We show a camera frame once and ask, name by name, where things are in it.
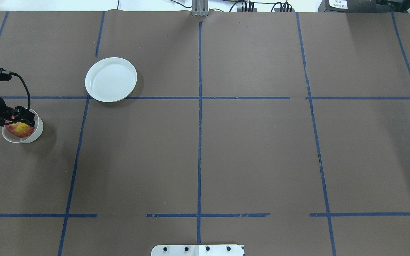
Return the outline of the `red yellow apple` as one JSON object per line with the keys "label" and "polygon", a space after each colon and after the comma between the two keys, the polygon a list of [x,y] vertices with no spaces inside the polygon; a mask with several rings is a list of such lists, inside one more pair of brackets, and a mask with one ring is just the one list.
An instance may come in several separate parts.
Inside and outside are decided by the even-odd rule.
{"label": "red yellow apple", "polygon": [[25,123],[17,122],[5,125],[5,130],[18,138],[26,138],[34,133],[35,128]]}

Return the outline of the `white bowl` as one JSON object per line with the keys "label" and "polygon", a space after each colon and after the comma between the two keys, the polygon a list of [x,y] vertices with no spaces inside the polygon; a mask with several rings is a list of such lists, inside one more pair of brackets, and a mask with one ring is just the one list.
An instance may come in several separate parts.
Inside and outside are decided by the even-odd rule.
{"label": "white bowl", "polygon": [[33,109],[30,109],[30,112],[32,112],[34,115],[35,125],[34,125],[33,133],[28,137],[19,138],[19,137],[14,136],[12,133],[10,133],[5,127],[2,127],[1,133],[2,133],[3,138],[5,138],[6,141],[15,143],[15,144],[28,144],[33,141],[36,141],[36,139],[38,139],[41,136],[43,132],[43,128],[44,128],[44,123],[36,111],[34,111]]}

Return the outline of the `white round plate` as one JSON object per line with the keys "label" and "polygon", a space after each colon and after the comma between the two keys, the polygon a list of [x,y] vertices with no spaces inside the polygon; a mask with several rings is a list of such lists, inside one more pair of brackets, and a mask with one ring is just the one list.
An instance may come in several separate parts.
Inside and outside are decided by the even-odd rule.
{"label": "white round plate", "polygon": [[108,57],[93,64],[85,76],[85,89],[95,100],[117,102],[128,97],[138,81],[135,66],[121,57]]}

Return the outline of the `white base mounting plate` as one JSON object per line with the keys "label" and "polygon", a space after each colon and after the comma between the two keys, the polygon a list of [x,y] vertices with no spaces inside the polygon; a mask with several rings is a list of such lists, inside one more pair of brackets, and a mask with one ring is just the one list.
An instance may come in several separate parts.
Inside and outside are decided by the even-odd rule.
{"label": "white base mounting plate", "polygon": [[244,245],[158,245],[151,251],[152,256],[244,256]]}

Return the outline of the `black box with label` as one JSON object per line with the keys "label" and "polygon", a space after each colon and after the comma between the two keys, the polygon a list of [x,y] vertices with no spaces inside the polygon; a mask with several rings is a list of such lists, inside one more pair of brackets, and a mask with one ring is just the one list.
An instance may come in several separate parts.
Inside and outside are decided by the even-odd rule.
{"label": "black box with label", "polygon": [[376,13],[375,0],[322,0],[318,12]]}

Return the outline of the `aluminium frame post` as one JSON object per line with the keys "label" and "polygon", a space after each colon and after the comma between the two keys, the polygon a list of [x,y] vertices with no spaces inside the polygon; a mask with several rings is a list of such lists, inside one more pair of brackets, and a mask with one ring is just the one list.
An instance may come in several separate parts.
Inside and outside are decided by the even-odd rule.
{"label": "aluminium frame post", "polygon": [[191,1],[191,14],[192,16],[208,16],[209,7],[208,0],[192,0]]}

